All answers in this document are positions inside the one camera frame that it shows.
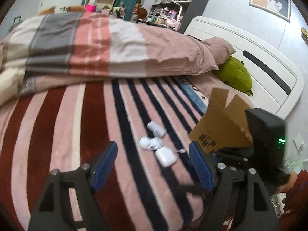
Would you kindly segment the person's hand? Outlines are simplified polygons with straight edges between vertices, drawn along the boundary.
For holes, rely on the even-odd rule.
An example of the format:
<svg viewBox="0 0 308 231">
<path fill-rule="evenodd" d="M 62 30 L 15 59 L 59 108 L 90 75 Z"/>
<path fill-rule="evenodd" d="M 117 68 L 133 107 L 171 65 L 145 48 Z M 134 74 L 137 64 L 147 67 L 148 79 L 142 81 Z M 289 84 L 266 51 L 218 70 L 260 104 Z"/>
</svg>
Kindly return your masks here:
<svg viewBox="0 0 308 231">
<path fill-rule="evenodd" d="M 296 172 L 293 172 L 291 171 L 289 173 L 289 179 L 288 179 L 288 182 L 284 185 L 281 185 L 277 188 L 275 194 L 279 194 L 279 193 L 287 193 L 288 191 L 291 190 L 291 188 L 293 187 L 293 185 L 295 184 L 297 178 L 298 178 L 298 175 Z"/>
</svg>

